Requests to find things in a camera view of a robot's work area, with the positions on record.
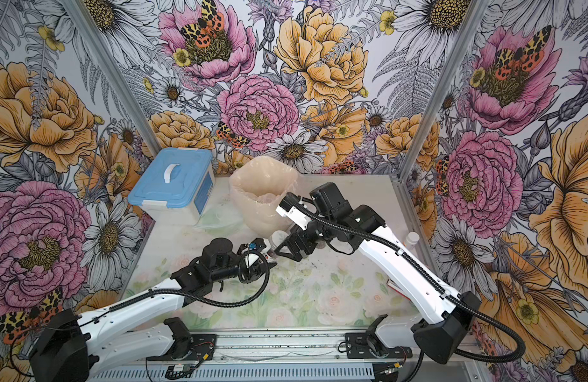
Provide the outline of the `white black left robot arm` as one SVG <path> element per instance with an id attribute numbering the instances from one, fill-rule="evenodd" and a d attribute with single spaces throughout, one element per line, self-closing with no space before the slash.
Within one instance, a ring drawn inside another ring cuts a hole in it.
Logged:
<path id="1" fill-rule="evenodd" d="M 136 328 L 153 318 L 201 302 L 211 307 L 243 307 L 258 299 L 268 286 L 273 264 L 267 240 L 256 238 L 238 250 L 226 238 L 206 245 L 202 254 L 161 283 L 121 302 L 81 314 L 63 310 L 42 326 L 30 353 L 37 381 L 86 381 L 96 374 L 146 357 L 178 359 L 190 352 L 191 336 L 178 319 L 146 331 Z M 209 298 L 215 283 L 238 279 L 242 284 L 263 281 L 259 290 L 238 302 Z"/>

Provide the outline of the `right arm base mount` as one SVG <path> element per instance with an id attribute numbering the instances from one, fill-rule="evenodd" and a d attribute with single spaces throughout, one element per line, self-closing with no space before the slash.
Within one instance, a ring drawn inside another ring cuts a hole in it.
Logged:
<path id="1" fill-rule="evenodd" d="M 367 333 L 346 333 L 344 345 L 340 345 L 348 359 L 398 359 L 407 360 L 413 356 L 410 347 L 387 348 L 375 336 Z"/>

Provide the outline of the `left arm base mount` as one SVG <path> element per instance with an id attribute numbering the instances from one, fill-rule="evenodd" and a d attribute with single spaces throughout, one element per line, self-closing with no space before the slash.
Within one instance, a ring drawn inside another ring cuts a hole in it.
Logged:
<path id="1" fill-rule="evenodd" d="M 217 335 L 194 334 L 178 339 L 162 356 L 149 357 L 149 361 L 210 361 L 216 349 Z"/>

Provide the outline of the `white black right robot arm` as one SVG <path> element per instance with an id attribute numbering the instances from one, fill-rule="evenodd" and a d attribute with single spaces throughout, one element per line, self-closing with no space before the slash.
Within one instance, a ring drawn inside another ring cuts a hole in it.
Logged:
<path id="1" fill-rule="evenodd" d="M 447 364 L 468 331 L 480 301 L 460 293 L 431 272 L 403 245 L 386 221 L 368 205 L 352 208 L 338 186 L 329 182 L 311 191 L 314 211 L 306 199 L 288 192 L 276 212 L 293 226 L 283 245 L 287 257 L 300 262 L 319 241 L 346 245 L 343 254 L 362 253 L 380 267 L 421 314 L 411 331 L 417 347 L 439 364 Z"/>

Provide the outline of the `clear jar with rose tea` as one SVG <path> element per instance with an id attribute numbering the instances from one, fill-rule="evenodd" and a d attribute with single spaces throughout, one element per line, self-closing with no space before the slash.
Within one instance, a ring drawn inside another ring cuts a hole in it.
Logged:
<path id="1" fill-rule="evenodd" d="M 287 232 L 281 231 L 281 230 L 277 230 L 275 232 L 273 232 L 273 234 L 268 238 L 269 243 L 270 243 L 270 247 L 271 247 L 271 253 L 274 256 L 277 256 L 274 253 L 274 249 L 281 243 L 284 243 L 287 238 L 288 238 L 289 234 Z"/>

